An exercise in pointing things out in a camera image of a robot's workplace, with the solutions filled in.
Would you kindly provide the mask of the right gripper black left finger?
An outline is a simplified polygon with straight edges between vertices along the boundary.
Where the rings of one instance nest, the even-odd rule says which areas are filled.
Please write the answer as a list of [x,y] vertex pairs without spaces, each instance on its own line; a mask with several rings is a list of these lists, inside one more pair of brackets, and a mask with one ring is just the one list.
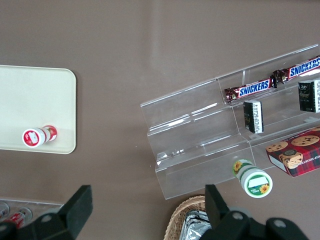
[[92,186],[82,185],[57,212],[23,228],[25,240],[75,240],[92,214]]

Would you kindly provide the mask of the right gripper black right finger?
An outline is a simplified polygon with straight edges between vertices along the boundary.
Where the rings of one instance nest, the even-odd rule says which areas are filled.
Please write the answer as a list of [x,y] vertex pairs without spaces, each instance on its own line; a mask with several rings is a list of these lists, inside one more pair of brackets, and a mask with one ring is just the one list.
[[205,211],[211,225],[202,240],[261,240],[262,225],[240,210],[230,210],[214,184],[205,186]]

